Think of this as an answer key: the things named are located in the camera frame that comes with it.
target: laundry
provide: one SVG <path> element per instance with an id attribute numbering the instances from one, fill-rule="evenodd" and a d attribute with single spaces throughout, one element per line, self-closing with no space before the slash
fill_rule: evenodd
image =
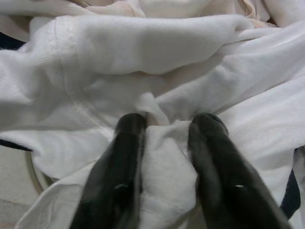
<path id="1" fill-rule="evenodd" d="M 95 13 L 104 4 L 0 0 L 6 20 L 23 22 L 1 18 L 0 31 L 29 41 L 0 51 L 0 139 L 32 149 L 35 165 L 60 179 L 16 229 L 68 228 L 90 169 L 128 113 L 148 125 L 140 228 L 192 229 L 200 214 L 187 140 L 200 112 L 223 120 L 278 205 L 295 168 L 301 207 L 290 223 L 305 228 L 304 154 L 293 158 L 305 145 L 305 2 L 252 0 L 207 13 L 210 1 L 189 0 L 164 12 L 172 2 L 115 2 L 131 7 L 126 17 Z"/>

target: white cloth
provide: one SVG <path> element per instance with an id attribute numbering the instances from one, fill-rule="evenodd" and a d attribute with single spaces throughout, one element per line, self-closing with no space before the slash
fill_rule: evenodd
<path id="1" fill-rule="evenodd" d="M 186 143 L 199 112 L 219 115 L 280 204 L 293 151 L 305 144 L 304 49 L 305 21 L 254 29 L 238 15 L 34 18 L 27 44 L 0 51 L 0 138 L 33 149 L 35 165 L 61 180 L 16 229 L 68 228 L 92 163 L 131 112 L 149 120 L 141 229 L 181 217 L 179 228 L 195 228 L 185 215 L 196 202 Z M 302 211 L 295 229 L 305 227 Z"/>

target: white garment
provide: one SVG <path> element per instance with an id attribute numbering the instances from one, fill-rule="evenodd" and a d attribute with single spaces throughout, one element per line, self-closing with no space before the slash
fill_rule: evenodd
<path id="1" fill-rule="evenodd" d="M 199 112 L 219 115 L 281 203 L 293 151 L 305 144 L 305 21 L 254 29 L 238 15 L 90 13 L 37 17 L 30 31 L 18 51 L 0 51 L 0 138 L 33 149 L 36 166 L 61 180 L 16 229 L 68 228 L 92 162 L 131 112 L 147 112 L 149 120 L 141 229 L 163 229 L 183 216 L 179 228 L 194 228 L 185 215 L 195 206 L 196 180 L 186 144 Z M 295 229 L 305 228 L 301 211 Z"/>

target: gray surface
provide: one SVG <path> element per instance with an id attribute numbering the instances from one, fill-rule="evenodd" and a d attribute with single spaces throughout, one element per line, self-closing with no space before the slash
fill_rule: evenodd
<path id="1" fill-rule="evenodd" d="M 0 229 L 13 229 L 17 221 L 29 209 L 23 204 L 0 200 Z"/>

